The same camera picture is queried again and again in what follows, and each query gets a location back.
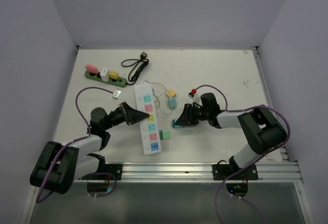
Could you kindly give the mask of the teal cube plug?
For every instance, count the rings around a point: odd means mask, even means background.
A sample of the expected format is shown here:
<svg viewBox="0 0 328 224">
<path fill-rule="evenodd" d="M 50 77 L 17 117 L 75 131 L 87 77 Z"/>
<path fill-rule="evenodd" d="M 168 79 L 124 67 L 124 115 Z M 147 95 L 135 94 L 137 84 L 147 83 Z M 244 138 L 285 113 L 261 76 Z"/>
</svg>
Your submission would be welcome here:
<svg viewBox="0 0 328 224">
<path fill-rule="evenodd" d="M 176 124 L 176 119 L 173 119 L 171 122 L 171 126 L 175 129 L 182 128 L 182 126 Z"/>
</svg>

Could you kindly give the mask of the light blue charger plug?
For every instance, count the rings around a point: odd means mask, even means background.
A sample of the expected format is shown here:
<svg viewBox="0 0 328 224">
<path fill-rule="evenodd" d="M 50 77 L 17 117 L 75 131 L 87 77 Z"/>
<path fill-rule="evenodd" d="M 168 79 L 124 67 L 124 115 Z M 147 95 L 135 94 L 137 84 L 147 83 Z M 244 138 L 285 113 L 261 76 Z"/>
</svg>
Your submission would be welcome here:
<svg viewBox="0 0 328 224">
<path fill-rule="evenodd" d="M 170 109 L 175 109 L 175 108 L 176 108 L 176 106 L 177 106 L 176 98 L 171 97 L 171 98 L 169 98 L 169 99 L 167 100 L 167 102 L 168 102 L 168 107 L 169 107 Z"/>
</svg>

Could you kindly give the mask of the white multi-socket power strip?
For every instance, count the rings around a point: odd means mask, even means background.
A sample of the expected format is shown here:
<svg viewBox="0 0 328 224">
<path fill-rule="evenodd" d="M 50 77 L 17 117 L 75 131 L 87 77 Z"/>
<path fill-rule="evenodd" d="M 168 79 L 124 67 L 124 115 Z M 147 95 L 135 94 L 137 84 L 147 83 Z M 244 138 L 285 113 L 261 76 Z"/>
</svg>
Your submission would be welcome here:
<svg viewBox="0 0 328 224">
<path fill-rule="evenodd" d="M 159 129 L 151 84 L 134 86 L 136 107 L 147 115 L 139 122 L 144 155 L 161 152 Z"/>
</svg>

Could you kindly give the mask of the green cube plug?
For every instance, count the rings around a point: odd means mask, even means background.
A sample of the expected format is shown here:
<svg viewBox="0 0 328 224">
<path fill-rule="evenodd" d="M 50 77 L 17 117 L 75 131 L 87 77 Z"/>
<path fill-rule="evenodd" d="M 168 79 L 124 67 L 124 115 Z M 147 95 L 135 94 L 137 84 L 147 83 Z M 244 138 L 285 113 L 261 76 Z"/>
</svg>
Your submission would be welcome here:
<svg viewBox="0 0 328 224">
<path fill-rule="evenodd" d="M 166 140 L 171 138 L 170 129 L 164 129 L 159 131 L 160 140 Z"/>
</svg>

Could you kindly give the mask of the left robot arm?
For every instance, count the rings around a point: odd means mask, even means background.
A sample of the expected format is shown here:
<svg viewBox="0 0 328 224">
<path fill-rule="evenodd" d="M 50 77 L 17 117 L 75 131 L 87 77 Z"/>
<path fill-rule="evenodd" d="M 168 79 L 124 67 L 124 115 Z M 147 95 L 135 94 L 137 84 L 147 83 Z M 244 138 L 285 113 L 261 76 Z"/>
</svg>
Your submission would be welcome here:
<svg viewBox="0 0 328 224">
<path fill-rule="evenodd" d="M 30 176 L 30 184 L 49 193 L 65 194 L 73 182 L 83 177 L 111 178 L 105 158 L 98 154 L 111 135 L 107 130 L 120 124 L 133 125 L 149 118 L 148 113 L 138 111 L 123 102 L 110 113 L 101 108 L 91 112 L 86 136 L 61 144 L 49 141 L 45 144 Z"/>
</svg>

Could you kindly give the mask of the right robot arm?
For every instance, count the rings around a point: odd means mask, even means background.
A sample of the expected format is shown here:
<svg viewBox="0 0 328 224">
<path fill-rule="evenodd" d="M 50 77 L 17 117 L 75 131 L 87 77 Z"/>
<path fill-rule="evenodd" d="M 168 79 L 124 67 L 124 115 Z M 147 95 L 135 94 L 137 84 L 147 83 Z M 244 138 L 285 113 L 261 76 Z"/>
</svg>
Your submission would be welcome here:
<svg viewBox="0 0 328 224">
<path fill-rule="evenodd" d="M 223 174 L 234 179 L 242 178 L 247 169 L 266 154 L 282 147 L 289 140 L 290 126 L 286 119 L 276 112 L 285 122 L 285 128 L 274 116 L 275 110 L 264 105 L 245 110 L 223 110 L 213 93 L 200 97 L 201 104 L 185 104 L 181 116 L 174 125 L 196 126 L 200 121 L 207 121 L 216 129 L 241 129 L 247 144 L 229 159 Z"/>
</svg>

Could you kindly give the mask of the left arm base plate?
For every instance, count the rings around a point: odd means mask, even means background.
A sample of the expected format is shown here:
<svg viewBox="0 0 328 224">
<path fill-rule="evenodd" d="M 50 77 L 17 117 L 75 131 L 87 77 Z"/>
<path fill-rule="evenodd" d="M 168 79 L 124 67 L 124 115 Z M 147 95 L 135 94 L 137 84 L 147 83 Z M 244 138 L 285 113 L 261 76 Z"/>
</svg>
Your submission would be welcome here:
<svg viewBox="0 0 328 224">
<path fill-rule="evenodd" d="M 111 180 L 113 179 L 112 176 L 109 176 L 109 174 L 113 175 L 116 180 L 121 180 L 122 177 L 122 170 L 123 165 L 122 164 L 105 164 L 104 168 L 97 171 L 96 173 L 92 173 L 89 175 L 86 175 L 82 177 L 82 180 Z"/>
</svg>

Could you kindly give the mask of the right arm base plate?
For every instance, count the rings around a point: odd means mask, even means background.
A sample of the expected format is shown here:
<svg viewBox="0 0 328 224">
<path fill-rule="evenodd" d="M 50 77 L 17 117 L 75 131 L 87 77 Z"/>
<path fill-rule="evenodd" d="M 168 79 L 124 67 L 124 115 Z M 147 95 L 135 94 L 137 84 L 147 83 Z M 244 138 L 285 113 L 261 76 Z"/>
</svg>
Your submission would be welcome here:
<svg viewBox="0 0 328 224">
<path fill-rule="evenodd" d="M 250 168 L 239 172 L 240 169 L 235 169 L 229 164 L 213 164 L 212 165 L 212 174 L 214 180 L 225 180 L 230 177 L 228 180 L 258 180 L 258 172 L 255 165 Z"/>
</svg>

